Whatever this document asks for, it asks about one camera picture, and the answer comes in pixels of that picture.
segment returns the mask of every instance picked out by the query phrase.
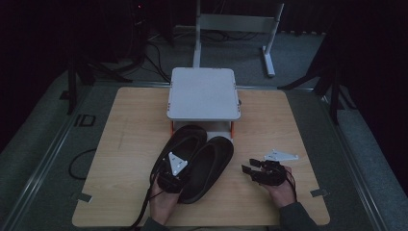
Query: human hand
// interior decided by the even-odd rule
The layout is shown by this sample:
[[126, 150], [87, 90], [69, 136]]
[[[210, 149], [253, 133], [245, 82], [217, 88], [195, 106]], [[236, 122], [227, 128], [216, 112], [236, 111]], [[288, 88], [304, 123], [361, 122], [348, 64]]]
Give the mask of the human hand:
[[164, 192], [155, 179], [150, 193], [150, 216], [165, 225], [174, 212], [180, 193]]
[[[292, 181], [292, 169], [290, 167], [284, 167], [287, 171], [287, 177]], [[285, 180], [279, 186], [269, 186], [262, 185], [265, 189], [268, 190], [269, 196], [272, 199], [272, 202], [280, 209], [287, 205], [293, 204], [296, 202], [294, 197], [294, 191], [291, 184]]]

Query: metal frame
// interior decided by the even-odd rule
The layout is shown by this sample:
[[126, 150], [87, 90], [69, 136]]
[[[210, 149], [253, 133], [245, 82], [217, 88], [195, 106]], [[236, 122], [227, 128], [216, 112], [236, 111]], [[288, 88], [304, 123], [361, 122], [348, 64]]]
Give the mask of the metal frame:
[[277, 4], [275, 17], [260, 16], [242, 16], [227, 14], [207, 14], [201, 13], [201, 3], [197, 0], [196, 19], [195, 19], [195, 48], [192, 61], [192, 67], [200, 67], [201, 61], [201, 30], [220, 30], [220, 31], [243, 31], [255, 33], [269, 33], [269, 39], [266, 46], [262, 47], [263, 57], [269, 77], [275, 76], [270, 49], [275, 39], [276, 30], [279, 25], [284, 4]]

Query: gray floor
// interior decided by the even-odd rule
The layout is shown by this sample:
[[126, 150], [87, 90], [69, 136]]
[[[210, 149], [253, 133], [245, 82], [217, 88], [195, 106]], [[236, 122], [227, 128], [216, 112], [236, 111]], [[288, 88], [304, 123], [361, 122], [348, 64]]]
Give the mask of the gray floor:
[[[273, 89], [306, 72], [322, 39], [315, 35], [278, 35], [272, 53], [277, 73], [274, 78], [266, 77], [260, 57], [260, 47], [267, 40], [263, 35], [223, 43], [203, 39], [201, 66], [232, 68], [242, 88]], [[170, 74], [174, 67], [192, 65], [192, 36], [177, 38], [175, 47], [160, 38], [152, 42], [160, 48], [166, 73]], [[148, 47], [148, 55], [158, 61], [154, 47]], [[143, 68], [153, 69], [148, 63]], [[135, 80], [127, 86], [166, 85], [159, 75], [142, 68], [126, 77]], [[312, 88], [315, 82], [302, 87]], [[67, 103], [59, 100], [62, 90], [66, 90], [66, 74], [49, 88], [0, 155], [0, 221], [3, 224], [14, 227], [13, 230], [81, 230], [74, 227], [70, 219], [76, 205], [71, 196], [81, 191], [83, 182], [69, 178], [67, 166], [75, 155], [98, 144], [120, 86], [125, 85], [100, 76], [94, 87], [80, 87], [84, 101], [72, 116], [65, 114]], [[324, 199], [331, 221], [321, 230], [408, 230], [403, 217], [408, 214], [407, 197], [358, 111], [339, 111], [340, 126], [335, 126], [327, 116], [326, 105], [310, 92], [291, 90], [287, 94], [319, 184], [330, 192]], [[73, 126], [78, 114], [96, 115], [95, 125], [91, 128]], [[66, 137], [59, 136], [60, 133], [66, 133]], [[52, 152], [58, 155], [46, 163], [42, 161]], [[76, 168], [78, 174], [86, 174], [91, 157], [87, 155], [82, 166]], [[46, 177], [30, 178], [38, 165], [49, 167], [48, 173], [40, 172]], [[27, 182], [34, 182], [36, 186], [25, 187]], [[24, 190], [35, 196], [20, 197]], [[22, 213], [13, 211], [16, 205], [23, 208]]]

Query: black object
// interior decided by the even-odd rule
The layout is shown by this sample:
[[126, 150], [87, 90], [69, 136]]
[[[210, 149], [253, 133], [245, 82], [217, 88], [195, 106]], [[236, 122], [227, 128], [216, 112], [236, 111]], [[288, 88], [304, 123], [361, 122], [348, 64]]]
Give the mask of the black object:
[[249, 163], [254, 167], [261, 167], [264, 171], [252, 170], [251, 167], [242, 166], [242, 172], [251, 176], [252, 181], [263, 185], [279, 186], [287, 179], [287, 171], [279, 162], [260, 162], [250, 159]]
[[189, 180], [191, 165], [173, 175], [168, 154], [171, 152], [189, 163], [206, 141], [207, 132], [195, 125], [184, 126], [173, 134], [151, 172], [152, 175], [159, 174], [157, 183], [162, 190], [167, 193], [179, 193]]
[[189, 182], [179, 197], [179, 203], [192, 204], [216, 182], [234, 154], [234, 145], [224, 137], [211, 138], [193, 156]]

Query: black shoe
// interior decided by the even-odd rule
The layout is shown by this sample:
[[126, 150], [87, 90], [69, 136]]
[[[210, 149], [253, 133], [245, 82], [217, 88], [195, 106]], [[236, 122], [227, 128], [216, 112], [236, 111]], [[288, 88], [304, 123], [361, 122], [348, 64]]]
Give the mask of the black shoe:
[[190, 180], [179, 203], [192, 204], [216, 182], [234, 154], [234, 145], [224, 137], [210, 139], [191, 160]]
[[[206, 143], [207, 132], [196, 125], [186, 125], [178, 129], [168, 140], [157, 159], [151, 175], [158, 174], [159, 187], [168, 193], [179, 193], [188, 182], [190, 162], [196, 152]], [[187, 161], [188, 164], [176, 175], [171, 169], [169, 153]]]

